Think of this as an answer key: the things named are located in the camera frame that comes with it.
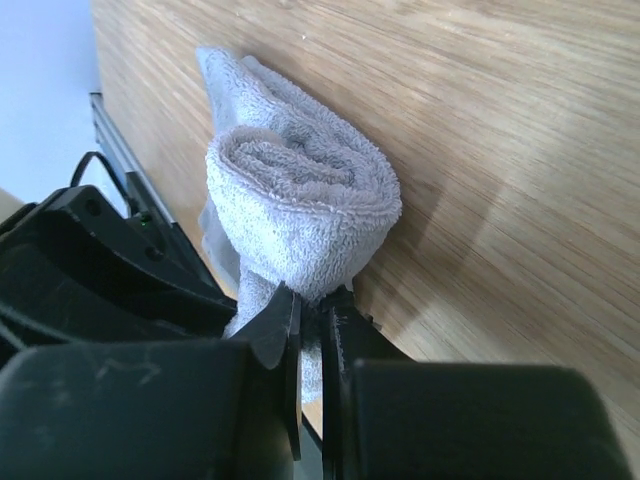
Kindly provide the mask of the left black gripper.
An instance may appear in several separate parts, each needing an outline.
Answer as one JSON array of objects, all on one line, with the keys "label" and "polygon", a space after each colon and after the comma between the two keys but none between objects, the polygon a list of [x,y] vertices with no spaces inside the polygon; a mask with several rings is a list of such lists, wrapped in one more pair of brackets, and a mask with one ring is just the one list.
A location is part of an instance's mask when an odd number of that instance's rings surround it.
[{"label": "left black gripper", "polygon": [[1,335],[13,345],[218,337],[235,311],[94,187],[57,190],[1,224]]}]

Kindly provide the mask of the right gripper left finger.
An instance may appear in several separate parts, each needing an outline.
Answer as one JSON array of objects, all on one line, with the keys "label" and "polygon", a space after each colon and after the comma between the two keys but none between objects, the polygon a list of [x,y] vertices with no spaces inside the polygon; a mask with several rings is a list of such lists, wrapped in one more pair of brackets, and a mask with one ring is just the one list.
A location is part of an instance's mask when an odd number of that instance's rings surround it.
[{"label": "right gripper left finger", "polygon": [[300,298],[234,337],[70,343],[1,371],[5,479],[290,479],[300,456]]}]

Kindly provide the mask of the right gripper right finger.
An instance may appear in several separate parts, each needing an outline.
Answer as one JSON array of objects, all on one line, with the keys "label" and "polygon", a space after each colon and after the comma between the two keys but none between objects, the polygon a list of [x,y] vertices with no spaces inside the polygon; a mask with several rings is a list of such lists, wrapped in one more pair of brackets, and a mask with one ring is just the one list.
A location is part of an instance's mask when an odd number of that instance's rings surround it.
[{"label": "right gripper right finger", "polygon": [[550,365],[419,362],[340,289],[320,305],[328,479],[627,479],[592,384]]}]

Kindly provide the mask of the grey panda towel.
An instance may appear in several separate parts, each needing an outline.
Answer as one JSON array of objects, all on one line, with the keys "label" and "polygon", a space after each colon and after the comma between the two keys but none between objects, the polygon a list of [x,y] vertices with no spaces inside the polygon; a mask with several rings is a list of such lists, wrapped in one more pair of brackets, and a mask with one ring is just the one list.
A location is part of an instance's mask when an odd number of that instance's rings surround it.
[{"label": "grey panda towel", "polygon": [[202,244],[237,285],[233,336],[279,285],[309,304],[350,287],[401,216],[400,185],[359,130],[256,58],[196,56],[215,129]]}]

